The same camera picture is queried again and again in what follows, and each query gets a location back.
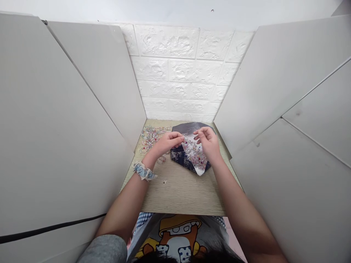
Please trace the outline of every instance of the person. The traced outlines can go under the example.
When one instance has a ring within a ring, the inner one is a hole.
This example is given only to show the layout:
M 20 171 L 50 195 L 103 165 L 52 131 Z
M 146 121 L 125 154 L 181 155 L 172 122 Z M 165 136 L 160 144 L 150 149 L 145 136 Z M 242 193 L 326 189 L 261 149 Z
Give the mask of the person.
M 225 164 L 214 131 L 202 127 L 194 135 L 213 167 L 230 225 L 247 262 L 287 262 L 263 218 Z M 143 158 L 143 169 L 152 170 L 160 156 L 183 141 L 181 133 L 165 133 Z M 79 263 L 243 262 L 228 246 L 222 217 L 140 213 L 148 189 L 148 181 L 141 178 L 142 173 L 132 175 Z

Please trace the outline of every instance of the beads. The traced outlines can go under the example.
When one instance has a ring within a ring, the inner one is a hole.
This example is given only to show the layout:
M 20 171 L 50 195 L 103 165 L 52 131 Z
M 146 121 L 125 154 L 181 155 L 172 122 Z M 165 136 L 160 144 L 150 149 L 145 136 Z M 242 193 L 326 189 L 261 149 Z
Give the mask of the beads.
M 153 127 L 151 125 L 145 126 L 141 132 L 142 145 L 140 153 L 147 153 L 153 145 L 166 133 L 172 131 L 171 126 L 167 127 Z M 162 155 L 157 162 L 163 164 L 166 161 L 166 154 Z
M 207 158 L 201 147 L 196 146 L 196 141 L 190 137 L 185 137 L 182 146 L 193 166 L 200 170 L 205 170 Z

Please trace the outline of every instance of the cartoon character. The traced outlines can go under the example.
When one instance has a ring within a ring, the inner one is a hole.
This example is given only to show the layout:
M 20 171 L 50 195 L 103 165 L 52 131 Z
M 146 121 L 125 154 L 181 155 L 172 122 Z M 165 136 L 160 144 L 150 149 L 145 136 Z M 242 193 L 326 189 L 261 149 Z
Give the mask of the cartoon character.
M 207 251 L 196 241 L 201 224 L 196 216 L 191 215 L 175 215 L 164 218 L 160 221 L 160 241 L 149 237 L 135 257 L 140 258 L 147 253 L 159 251 L 166 257 L 177 259 L 180 263 L 187 262 L 191 255 L 196 255 L 199 251 Z

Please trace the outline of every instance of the white brick wall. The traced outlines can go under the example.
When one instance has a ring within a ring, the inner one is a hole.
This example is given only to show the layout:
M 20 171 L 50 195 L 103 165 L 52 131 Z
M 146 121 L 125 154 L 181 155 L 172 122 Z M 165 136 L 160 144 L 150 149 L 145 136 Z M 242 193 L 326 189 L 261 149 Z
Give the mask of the white brick wall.
M 118 24 L 148 119 L 213 122 L 254 32 Z

